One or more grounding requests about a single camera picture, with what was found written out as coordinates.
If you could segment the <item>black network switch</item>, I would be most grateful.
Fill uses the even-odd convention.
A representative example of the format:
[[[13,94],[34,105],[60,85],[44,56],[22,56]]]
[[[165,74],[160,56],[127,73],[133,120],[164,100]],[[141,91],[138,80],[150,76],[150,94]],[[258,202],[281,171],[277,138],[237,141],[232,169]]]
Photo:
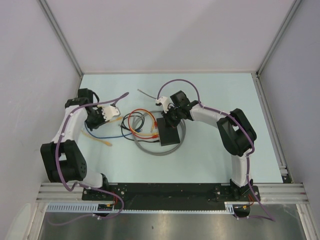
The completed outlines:
[[[179,133],[176,128],[166,126],[166,121],[163,117],[157,118],[156,122],[157,122],[159,141],[162,147],[180,143]]]

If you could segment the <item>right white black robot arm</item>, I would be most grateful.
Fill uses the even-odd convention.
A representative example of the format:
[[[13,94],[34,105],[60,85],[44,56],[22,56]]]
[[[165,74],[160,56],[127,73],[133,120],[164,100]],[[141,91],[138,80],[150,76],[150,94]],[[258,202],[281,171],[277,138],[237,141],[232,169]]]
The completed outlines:
[[[222,144],[231,155],[232,175],[230,194],[242,201],[252,190],[250,158],[254,152],[257,134],[244,112],[237,108],[229,113],[204,106],[200,101],[190,101],[183,91],[155,100],[161,106],[162,116],[169,127],[176,127],[182,120],[197,121],[218,129]]]

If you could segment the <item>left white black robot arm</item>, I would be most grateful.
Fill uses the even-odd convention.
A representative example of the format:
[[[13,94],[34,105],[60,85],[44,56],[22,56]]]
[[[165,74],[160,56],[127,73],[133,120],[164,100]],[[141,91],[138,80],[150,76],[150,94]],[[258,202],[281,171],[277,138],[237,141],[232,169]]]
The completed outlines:
[[[92,104],[94,99],[99,101],[98,95],[88,89],[81,88],[77,97],[69,99],[65,107],[64,121],[58,133],[49,143],[41,145],[40,153],[47,177],[51,183],[61,183],[57,162],[65,182],[78,181],[93,188],[93,194],[100,200],[110,196],[111,188],[107,177],[87,167],[87,162],[79,149],[77,142],[85,125],[91,131],[106,123],[103,110],[97,106],[86,106],[73,112],[79,106]]]

